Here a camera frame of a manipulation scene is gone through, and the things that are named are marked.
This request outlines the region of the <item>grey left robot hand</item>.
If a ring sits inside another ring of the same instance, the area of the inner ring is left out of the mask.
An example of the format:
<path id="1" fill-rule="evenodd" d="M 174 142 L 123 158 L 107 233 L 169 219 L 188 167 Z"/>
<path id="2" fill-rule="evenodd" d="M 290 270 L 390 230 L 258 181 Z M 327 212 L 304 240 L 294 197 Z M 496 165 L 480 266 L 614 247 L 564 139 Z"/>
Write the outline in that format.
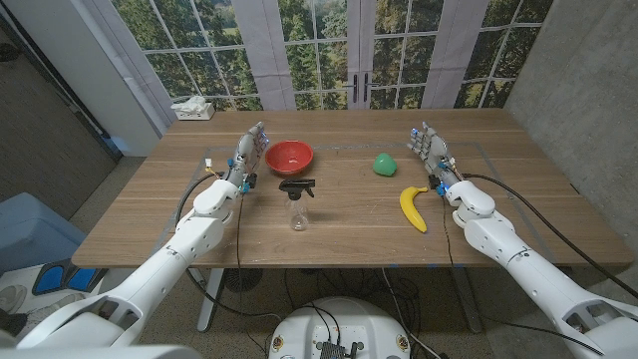
<path id="1" fill-rule="evenodd" d="M 231 158 L 232 164 L 222 179 L 236 186 L 242 185 L 249 176 L 256 173 L 268 143 L 264 124 L 258 122 L 239 139 L 235 153 Z"/>

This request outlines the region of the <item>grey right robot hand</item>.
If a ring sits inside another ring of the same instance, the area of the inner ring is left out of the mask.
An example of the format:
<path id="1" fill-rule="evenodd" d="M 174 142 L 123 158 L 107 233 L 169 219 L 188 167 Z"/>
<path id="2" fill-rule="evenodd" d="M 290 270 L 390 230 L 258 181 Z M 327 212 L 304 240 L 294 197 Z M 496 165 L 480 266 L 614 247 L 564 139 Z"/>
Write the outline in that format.
<path id="1" fill-rule="evenodd" d="M 423 123 L 421 130 L 411 129 L 407 146 L 418 155 L 428 174 L 434 176 L 443 186 L 451 186 L 464 179 L 456 168 L 456 159 L 450 153 L 446 141 L 427 123 Z"/>

